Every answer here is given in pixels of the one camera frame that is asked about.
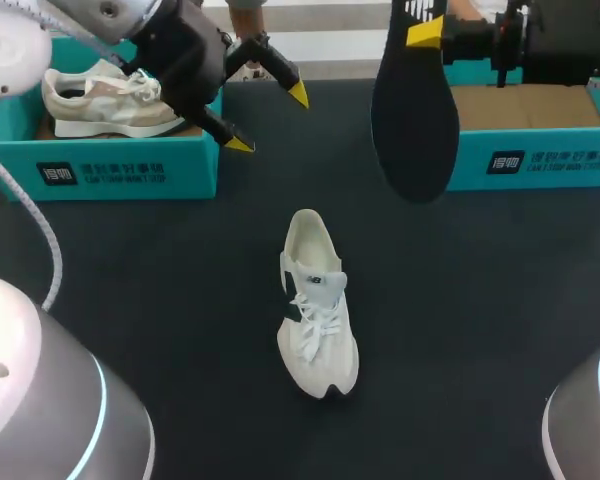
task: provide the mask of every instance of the teal shoe box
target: teal shoe box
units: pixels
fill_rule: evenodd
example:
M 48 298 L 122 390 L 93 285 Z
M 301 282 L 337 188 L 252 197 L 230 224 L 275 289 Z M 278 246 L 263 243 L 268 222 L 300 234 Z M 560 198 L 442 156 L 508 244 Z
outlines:
M 130 59 L 134 48 L 122 44 L 116 50 Z M 71 38 L 53 40 L 51 66 L 61 72 L 83 72 L 98 58 Z M 222 92 L 210 107 L 221 113 Z M 39 86 L 0 101 L 0 162 L 35 201 L 215 196 L 219 147 L 206 132 L 147 139 L 33 140 L 44 114 Z
M 495 85 L 486 62 L 446 68 L 451 86 Z M 521 72 L 508 77 L 521 82 Z M 600 90 L 589 90 L 600 116 Z M 600 127 L 481 130 L 460 133 L 448 190 L 600 187 Z

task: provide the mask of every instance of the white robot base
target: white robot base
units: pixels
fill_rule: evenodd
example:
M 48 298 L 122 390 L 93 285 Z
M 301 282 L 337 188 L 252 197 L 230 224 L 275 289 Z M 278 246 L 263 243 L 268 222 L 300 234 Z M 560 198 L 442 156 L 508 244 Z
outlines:
M 542 447 L 555 480 L 600 480 L 600 350 L 549 398 Z
M 154 457 L 131 390 L 0 280 L 0 480 L 149 480 Z

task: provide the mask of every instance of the person's leg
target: person's leg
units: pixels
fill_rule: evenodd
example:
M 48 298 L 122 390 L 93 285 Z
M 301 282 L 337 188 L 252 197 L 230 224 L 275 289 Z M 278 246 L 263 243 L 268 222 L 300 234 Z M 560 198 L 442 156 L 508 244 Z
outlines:
M 470 0 L 450 0 L 448 8 L 451 14 L 462 20 L 482 20 L 483 18 Z
M 236 37 L 241 40 L 264 31 L 264 16 L 260 5 L 255 8 L 236 8 L 230 4 L 229 15 Z M 255 62 L 248 62 L 247 66 L 258 68 L 260 65 Z

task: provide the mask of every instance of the beige sneaker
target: beige sneaker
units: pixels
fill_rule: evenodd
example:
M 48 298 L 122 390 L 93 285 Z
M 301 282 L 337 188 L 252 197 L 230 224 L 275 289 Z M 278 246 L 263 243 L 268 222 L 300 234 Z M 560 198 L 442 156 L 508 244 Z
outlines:
M 114 65 L 98 62 L 83 74 L 47 70 L 42 99 L 60 138 L 120 134 L 133 138 L 164 135 L 184 119 L 160 100 L 160 83 L 143 71 L 126 77 Z

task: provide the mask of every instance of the logo on box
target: logo on box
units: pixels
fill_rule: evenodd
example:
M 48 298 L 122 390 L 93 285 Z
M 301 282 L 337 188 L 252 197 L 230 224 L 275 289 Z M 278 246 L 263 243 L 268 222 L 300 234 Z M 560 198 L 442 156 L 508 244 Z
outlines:
M 518 173 L 524 160 L 524 150 L 493 152 L 487 175 Z
M 78 179 L 69 162 L 48 162 L 36 164 L 42 180 L 50 187 L 77 185 Z

